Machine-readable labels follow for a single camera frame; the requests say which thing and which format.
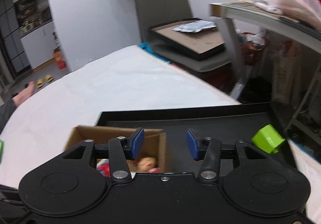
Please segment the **brown hair girl figurine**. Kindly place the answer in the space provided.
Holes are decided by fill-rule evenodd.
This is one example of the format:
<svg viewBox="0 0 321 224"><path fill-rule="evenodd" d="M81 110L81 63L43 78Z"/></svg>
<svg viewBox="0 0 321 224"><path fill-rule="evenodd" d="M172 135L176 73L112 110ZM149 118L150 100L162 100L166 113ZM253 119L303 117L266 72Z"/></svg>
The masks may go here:
<svg viewBox="0 0 321 224"><path fill-rule="evenodd" d="M137 162L137 172L141 173L160 173L157 160L154 157L144 157Z"/></svg>

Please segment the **blue figure with beer mug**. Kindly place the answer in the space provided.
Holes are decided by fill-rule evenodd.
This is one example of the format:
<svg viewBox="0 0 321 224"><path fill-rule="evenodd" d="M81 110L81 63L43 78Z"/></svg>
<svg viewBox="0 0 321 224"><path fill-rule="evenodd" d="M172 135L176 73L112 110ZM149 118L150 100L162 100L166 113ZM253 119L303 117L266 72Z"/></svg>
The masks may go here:
<svg viewBox="0 0 321 224"><path fill-rule="evenodd" d="M108 159L101 159L97 162L96 169L105 177L110 177L110 167Z"/></svg>

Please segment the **brown cardboard box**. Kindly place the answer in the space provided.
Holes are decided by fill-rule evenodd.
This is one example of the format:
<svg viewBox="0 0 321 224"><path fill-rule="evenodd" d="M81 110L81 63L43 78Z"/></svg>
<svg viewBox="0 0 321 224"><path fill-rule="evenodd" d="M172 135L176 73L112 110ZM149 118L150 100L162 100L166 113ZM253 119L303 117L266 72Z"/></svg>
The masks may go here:
<svg viewBox="0 0 321 224"><path fill-rule="evenodd" d="M109 140L119 136L130 137L136 131L135 128L117 128L101 126L77 126L72 129L71 134L66 142L64 150L74 145L92 139L97 145L108 143ZM131 172L137 171L137 163L145 157L153 157L157 161L157 167L161 173L166 171L166 134L162 129L144 129L144 144L140 154L135 161L128 161Z"/></svg>

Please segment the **black tray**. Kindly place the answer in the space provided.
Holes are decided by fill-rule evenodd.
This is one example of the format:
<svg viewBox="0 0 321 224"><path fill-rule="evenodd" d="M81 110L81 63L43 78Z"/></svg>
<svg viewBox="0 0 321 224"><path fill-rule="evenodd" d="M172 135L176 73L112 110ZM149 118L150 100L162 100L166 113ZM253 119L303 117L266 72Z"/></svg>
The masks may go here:
<svg viewBox="0 0 321 224"><path fill-rule="evenodd" d="M240 104L182 109L103 111L97 126L161 129L166 134L165 171L198 173L200 162L191 157L187 130L199 137L213 137L223 144L250 141L264 126L272 125L285 137L273 104Z"/></svg>

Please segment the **green plastic house toy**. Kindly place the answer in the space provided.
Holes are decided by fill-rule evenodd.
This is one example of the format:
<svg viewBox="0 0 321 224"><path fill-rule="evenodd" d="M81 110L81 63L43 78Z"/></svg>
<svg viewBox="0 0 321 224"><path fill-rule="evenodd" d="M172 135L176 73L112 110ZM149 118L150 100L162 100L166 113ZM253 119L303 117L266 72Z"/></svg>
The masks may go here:
<svg viewBox="0 0 321 224"><path fill-rule="evenodd" d="M266 153L275 154L286 139L283 138L271 124L268 124L261 128L251 141L257 148Z"/></svg>

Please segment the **yellow slipper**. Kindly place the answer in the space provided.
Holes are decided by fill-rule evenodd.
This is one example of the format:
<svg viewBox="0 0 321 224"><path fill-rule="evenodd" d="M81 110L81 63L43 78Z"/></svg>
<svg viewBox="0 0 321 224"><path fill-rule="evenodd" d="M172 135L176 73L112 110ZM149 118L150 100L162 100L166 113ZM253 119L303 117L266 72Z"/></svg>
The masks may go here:
<svg viewBox="0 0 321 224"><path fill-rule="evenodd" d="M37 87L37 89L40 89L45 85L45 83L49 84L53 80L54 80L54 77L52 75L48 74L44 78L40 78L40 79L37 80L36 87Z"/></svg>

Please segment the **orange box on floor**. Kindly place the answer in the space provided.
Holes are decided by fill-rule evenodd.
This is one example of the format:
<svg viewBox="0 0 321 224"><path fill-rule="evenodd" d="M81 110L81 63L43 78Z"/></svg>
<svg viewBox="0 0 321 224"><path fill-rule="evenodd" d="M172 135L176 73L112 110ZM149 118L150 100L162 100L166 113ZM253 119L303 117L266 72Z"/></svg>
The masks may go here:
<svg viewBox="0 0 321 224"><path fill-rule="evenodd" d="M56 64L60 70L66 68L66 63L63 59L63 56L59 47L53 50L53 58L55 59Z"/></svg>

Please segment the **person's leg dark pants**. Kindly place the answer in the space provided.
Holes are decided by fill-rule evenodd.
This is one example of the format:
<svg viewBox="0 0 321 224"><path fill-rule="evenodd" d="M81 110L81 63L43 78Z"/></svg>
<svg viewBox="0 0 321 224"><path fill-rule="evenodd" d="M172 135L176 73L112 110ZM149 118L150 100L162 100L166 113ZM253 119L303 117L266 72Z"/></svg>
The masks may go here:
<svg viewBox="0 0 321 224"><path fill-rule="evenodd" d="M17 106L12 99L0 106L0 133L16 109Z"/></svg>

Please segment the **printed paper packet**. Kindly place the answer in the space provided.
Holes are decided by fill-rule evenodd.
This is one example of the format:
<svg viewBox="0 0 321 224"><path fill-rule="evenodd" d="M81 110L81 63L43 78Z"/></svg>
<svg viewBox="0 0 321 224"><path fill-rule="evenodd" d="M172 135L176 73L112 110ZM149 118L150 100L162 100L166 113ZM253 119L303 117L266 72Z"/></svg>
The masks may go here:
<svg viewBox="0 0 321 224"><path fill-rule="evenodd" d="M181 33L199 33L204 30L216 29L217 25L214 21L197 20L192 23L187 23L173 28L172 31Z"/></svg>

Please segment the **white cabinet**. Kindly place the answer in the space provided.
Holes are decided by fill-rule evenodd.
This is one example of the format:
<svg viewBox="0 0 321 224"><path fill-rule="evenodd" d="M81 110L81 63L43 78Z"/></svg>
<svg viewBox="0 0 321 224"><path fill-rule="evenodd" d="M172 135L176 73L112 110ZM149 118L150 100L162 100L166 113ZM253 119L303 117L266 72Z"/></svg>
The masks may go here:
<svg viewBox="0 0 321 224"><path fill-rule="evenodd" d="M54 32L54 21L50 21L21 38L31 68L37 68L53 59L53 51L57 47Z"/></svg>

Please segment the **grey chair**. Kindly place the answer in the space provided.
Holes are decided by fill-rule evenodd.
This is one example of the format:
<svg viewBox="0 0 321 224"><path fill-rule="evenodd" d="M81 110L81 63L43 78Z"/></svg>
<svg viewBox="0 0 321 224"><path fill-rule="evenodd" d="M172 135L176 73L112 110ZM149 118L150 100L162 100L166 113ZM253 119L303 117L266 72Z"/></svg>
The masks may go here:
<svg viewBox="0 0 321 224"><path fill-rule="evenodd" d="M206 73L230 64L224 40L215 25L198 32L178 31L201 22L188 0L135 0L143 42L152 52L183 68Z"/></svg>

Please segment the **black picture frame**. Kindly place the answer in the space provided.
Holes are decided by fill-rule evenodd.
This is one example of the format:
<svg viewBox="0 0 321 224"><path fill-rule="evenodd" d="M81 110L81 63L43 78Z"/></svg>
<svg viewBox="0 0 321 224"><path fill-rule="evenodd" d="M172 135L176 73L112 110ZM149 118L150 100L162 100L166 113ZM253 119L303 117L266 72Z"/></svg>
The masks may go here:
<svg viewBox="0 0 321 224"><path fill-rule="evenodd" d="M176 52L197 61L203 61L225 51L224 40L218 31L218 27L212 30L204 30L199 33L181 33L172 31L180 25L200 20L189 18L171 21L149 27L151 37L164 42Z"/></svg>

